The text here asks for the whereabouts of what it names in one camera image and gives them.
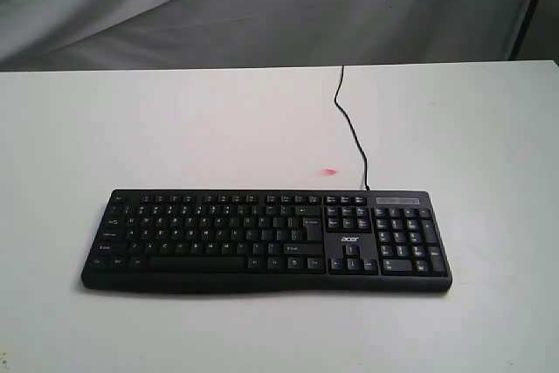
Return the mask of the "grey backdrop cloth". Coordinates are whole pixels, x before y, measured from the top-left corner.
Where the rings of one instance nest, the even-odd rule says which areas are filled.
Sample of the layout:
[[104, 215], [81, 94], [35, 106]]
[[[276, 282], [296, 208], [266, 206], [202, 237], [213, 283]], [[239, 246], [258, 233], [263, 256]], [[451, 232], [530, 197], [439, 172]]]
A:
[[1, 67], [70, 71], [510, 58], [531, 0], [1, 0]]

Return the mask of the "red mark on table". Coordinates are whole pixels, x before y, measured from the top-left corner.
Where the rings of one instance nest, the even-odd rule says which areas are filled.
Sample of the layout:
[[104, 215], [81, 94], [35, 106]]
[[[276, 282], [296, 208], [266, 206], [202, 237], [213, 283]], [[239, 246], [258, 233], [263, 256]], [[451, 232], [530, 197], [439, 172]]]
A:
[[323, 169], [321, 171], [322, 176], [335, 176], [338, 173], [336, 169]]

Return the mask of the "black acer keyboard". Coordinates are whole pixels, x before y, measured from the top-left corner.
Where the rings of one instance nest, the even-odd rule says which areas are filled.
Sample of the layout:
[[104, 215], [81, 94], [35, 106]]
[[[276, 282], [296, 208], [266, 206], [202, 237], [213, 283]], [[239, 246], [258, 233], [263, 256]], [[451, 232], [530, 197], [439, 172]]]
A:
[[156, 294], [438, 293], [452, 273], [424, 191], [115, 190], [81, 280]]

